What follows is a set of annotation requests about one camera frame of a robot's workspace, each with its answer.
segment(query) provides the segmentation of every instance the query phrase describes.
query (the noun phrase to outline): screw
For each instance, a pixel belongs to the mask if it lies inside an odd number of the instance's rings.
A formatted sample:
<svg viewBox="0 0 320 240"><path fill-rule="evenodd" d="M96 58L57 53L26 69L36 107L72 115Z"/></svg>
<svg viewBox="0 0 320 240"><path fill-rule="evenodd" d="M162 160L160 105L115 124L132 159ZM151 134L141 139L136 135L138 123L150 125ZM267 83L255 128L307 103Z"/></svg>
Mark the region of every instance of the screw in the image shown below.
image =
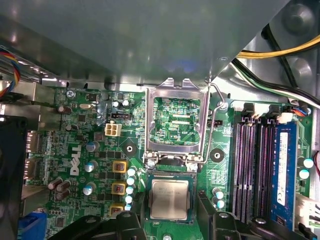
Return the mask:
<svg viewBox="0 0 320 240"><path fill-rule="evenodd" d="M219 216L220 216L221 218L223 218L223 219L226 219L229 215L226 214L226 213L224 213L224 212L221 212L221 213L219 213Z"/></svg>
<svg viewBox="0 0 320 240"><path fill-rule="evenodd" d="M218 106L222 106L222 107L220 107L220 110L226 110L228 108L228 103L223 102L223 101L219 101Z"/></svg>
<svg viewBox="0 0 320 240"><path fill-rule="evenodd" d="M156 161L149 159L146 165L148 168L153 169L156 166Z"/></svg>
<svg viewBox="0 0 320 240"><path fill-rule="evenodd" d="M73 99L75 96L76 96L76 93L74 91L69 90L66 92L66 97L69 99Z"/></svg>
<svg viewBox="0 0 320 240"><path fill-rule="evenodd" d="M164 235L162 240L172 240L170 235Z"/></svg>
<svg viewBox="0 0 320 240"><path fill-rule="evenodd" d="M191 172L196 172L196 171L198 170L198 164L196 164L196 163L190 163L190 164L188 165L188 168L189 168L189 170L190 170Z"/></svg>
<svg viewBox="0 0 320 240"><path fill-rule="evenodd" d="M219 57L218 60L221 62L226 62L229 60L229 58L227 56L222 56L222 57Z"/></svg>
<svg viewBox="0 0 320 240"><path fill-rule="evenodd" d="M258 223L258 224L266 224L266 220L262 219L262 218L256 218L255 221Z"/></svg>

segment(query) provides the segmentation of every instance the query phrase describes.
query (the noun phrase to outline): metal bracket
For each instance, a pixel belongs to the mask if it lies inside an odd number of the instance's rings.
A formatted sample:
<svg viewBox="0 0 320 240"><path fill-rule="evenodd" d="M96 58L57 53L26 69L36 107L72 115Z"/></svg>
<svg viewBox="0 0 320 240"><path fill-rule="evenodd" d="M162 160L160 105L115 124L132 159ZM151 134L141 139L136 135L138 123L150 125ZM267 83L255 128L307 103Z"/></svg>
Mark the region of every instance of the metal bracket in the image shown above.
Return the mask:
<svg viewBox="0 0 320 240"><path fill-rule="evenodd" d="M146 105L145 105L145 150L143 156L143 162L146 164L149 157L147 152L157 152L161 157L163 155L170 158L180 158L183 162L187 161L187 156L191 153L198 153L201 156L204 153L206 129L208 120L208 108L209 108L209 97L210 92L208 90L202 91L195 86L190 79L186 78L182 81L182 87L175 86L173 78L168 78L162 84L155 88L148 88L145 92ZM194 126L194 129L199 134L199 143L195 145L166 145L155 143L150 140L151 131L155 128L154 119L154 102L155 98L180 98L180 99L199 99L200 100L200 111L199 111L199 122Z"/></svg>

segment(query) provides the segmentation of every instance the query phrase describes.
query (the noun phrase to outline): wire bundle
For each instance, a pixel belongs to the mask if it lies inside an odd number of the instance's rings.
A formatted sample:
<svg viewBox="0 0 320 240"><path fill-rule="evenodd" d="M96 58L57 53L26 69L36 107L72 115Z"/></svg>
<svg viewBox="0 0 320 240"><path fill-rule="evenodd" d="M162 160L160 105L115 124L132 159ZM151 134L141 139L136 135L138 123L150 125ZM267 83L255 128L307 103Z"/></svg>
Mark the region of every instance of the wire bundle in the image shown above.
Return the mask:
<svg viewBox="0 0 320 240"><path fill-rule="evenodd" d="M0 98L2 98L5 94L10 93L18 85L21 74L18 66L18 60L15 58L15 56L13 56L10 52L3 48L0 49L0 55L5 56L6 58L11 60L14 75L14 81L12 81L8 87L0 92Z"/></svg>
<svg viewBox="0 0 320 240"><path fill-rule="evenodd" d="M242 50L237 57L242 59L268 59L274 57L288 57L295 55L297 53L313 50L320 46L320 35L316 36L314 39L293 48L289 48L286 50L278 50L271 52L256 52L256 51L248 51Z"/></svg>
<svg viewBox="0 0 320 240"><path fill-rule="evenodd" d="M300 100L317 109L320 109L320 100L299 88L263 81L236 58L232 60L230 65L236 71L236 73L252 87L287 98Z"/></svg>

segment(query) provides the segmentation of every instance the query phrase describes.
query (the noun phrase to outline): mounting hole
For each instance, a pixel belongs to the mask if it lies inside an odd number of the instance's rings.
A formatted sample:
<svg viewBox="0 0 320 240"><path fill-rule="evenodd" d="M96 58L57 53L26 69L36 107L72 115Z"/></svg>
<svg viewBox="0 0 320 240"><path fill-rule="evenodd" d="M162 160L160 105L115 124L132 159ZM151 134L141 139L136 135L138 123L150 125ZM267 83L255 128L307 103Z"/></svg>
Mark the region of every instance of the mounting hole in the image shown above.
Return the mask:
<svg viewBox="0 0 320 240"><path fill-rule="evenodd" d="M131 153L134 149L133 149L132 146L127 146L127 147L126 147L126 150L127 150L129 153Z"/></svg>
<svg viewBox="0 0 320 240"><path fill-rule="evenodd" d="M216 153L214 154L214 158L215 158L215 159L219 159L219 158L220 158L220 153L219 153L219 152L216 152Z"/></svg>
<svg viewBox="0 0 320 240"><path fill-rule="evenodd" d="M87 224L93 224L93 223L95 223L97 220L94 218L94 217L90 217L90 218L88 218L87 220L85 220L85 222L87 223Z"/></svg>

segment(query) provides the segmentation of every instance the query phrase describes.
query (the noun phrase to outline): cable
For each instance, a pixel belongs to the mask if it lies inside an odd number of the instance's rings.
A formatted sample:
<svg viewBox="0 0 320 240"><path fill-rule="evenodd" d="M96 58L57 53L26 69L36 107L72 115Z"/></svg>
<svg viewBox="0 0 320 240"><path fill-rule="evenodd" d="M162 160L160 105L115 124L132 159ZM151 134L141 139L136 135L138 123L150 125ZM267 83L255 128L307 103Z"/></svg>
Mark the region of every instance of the cable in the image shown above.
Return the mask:
<svg viewBox="0 0 320 240"><path fill-rule="evenodd" d="M258 84L270 88L270 89L275 89L275 90L280 90L280 91L287 91L295 95L302 96L306 99L309 99L310 101L314 102L315 104L320 106L320 100L317 99L316 97L310 95L309 93L299 89L299 88L293 88L289 86L284 86L276 83L271 83L267 81L261 80L259 77L257 77L252 71L250 71L242 62L240 62L237 58L232 60L232 63L240 69L242 72L244 72L248 77L250 77L252 80L257 82Z"/></svg>
<svg viewBox="0 0 320 240"><path fill-rule="evenodd" d="M279 44L277 43L277 40L275 39L269 24L267 24L263 28L262 35L266 39L266 41L268 42L269 46L271 47L271 49L273 51L281 51L281 48L280 48ZM285 74L287 75L291 86L293 88L295 88L295 89L298 88L298 84L297 84L296 78L295 78L294 73L292 72L292 70L290 68L290 65L289 65L287 59L284 56L279 56L278 60L279 60L279 62L281 64L281 66L283 67L283 69L285 71Z"/></svg>
<svg viewBox="0 0 320 240"><path fill-rule="evenodd" d="M299 51L305 50L307 48L313 47L316 44L320 43L320 35L316 36L314 39L293 48L289 48L286 50L280 50L280 51L271 51L271 52L247 52L242 51L240 52L237 57L238 58L244 58L244 59L267 59L267 58L273 58L273 57L279 57L286 54L292 54L297 53Z"/></svg>
<svg viewBox="0 0 320 240"><path fill-rule="evenodd" d="M312 161L314 163L316 173L318 174L318 177L320 178L320 169L318 167L318 154L319 154L319 151L316 151L312 157Z"/></svg>
<svg viewBox="0 0 320 240"><path fill-rule="evenodd" d="M240 70L239 68L237 68L233 62L230 63L230 66L236 71L236 73L244 80L246 81L249 85L255 87L255 88L258 88L258 89L261 89L261 90L264 90L264 91L268 91L270 93L273 93L273 94L277 94L277 95L281 95L281 96L284 96L284 97L287 97L288 99L295 99L295 100L300 100L300 101L303 101L311 106L314 106L315 108L318 108L320 109L320 105L319 104L316 104L315 102L313 102L312 100L304 97L304 96L301 96L299 94L296 94L296 93L292 93L288 90L284 91L284 90L278 90L278 89L274 89L274 88L271 88L271 87L267 87L267 86L264 86L264 85L261 85L259 83L257 83L255 80L253 80L252 78L250 78L246 73L244 73L242 70Z"/></svg>
<svg viewBox="0 0 320 240"><path fill-rule="evenodd" d="M6 58L11 60L11 64L13 66L13 76L14 81L12 81L8 87L0 91L0 98L3 97L5 94L10 93L19 83L20 81L20 69L18 66L18 60L7 50L0 48L0 55L5 56Z"/></svg>

